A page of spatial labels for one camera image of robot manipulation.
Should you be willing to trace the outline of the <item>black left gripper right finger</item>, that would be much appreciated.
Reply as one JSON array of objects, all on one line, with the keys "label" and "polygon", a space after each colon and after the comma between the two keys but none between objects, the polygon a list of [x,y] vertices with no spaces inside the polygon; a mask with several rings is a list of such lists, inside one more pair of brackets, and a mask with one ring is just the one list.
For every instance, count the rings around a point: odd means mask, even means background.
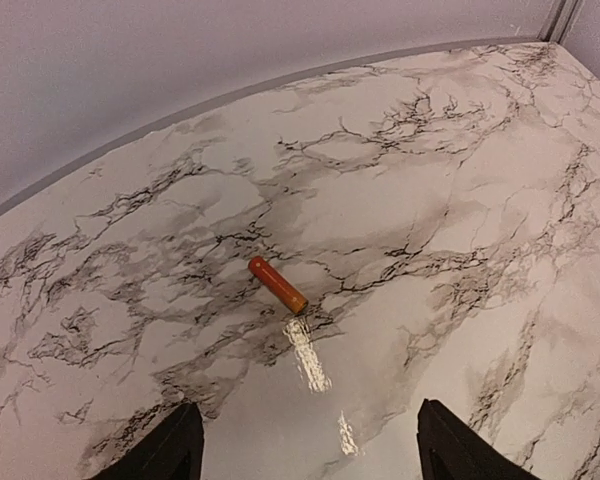
[{"label": "black left gripper right finger", "polygon": [[497,452],[439,400],[425,399],[417,415],[423,480],[534,480]]}]

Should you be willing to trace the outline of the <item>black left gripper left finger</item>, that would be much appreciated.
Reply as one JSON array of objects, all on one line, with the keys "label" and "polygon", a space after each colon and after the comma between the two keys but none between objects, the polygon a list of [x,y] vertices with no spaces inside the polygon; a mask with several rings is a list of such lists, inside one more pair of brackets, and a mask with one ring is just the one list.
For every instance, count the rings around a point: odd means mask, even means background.
[{"label": "black left gripper left finger", "polygon": [[198,480],[201,478],[203,449],[200,410],[196,404],[184,403],[94,479]]}]

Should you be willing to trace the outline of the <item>orange battery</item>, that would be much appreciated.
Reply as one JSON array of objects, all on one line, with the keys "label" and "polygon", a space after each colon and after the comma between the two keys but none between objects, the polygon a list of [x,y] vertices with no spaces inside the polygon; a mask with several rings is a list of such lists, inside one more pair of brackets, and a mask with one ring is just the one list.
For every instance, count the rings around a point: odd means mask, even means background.
[{"label": "orange battery", "polygon": [[289,283],[264,258],[256,256],[249,261],[249,271],[293,314],[300,314],[308,305],[308,300]]}]

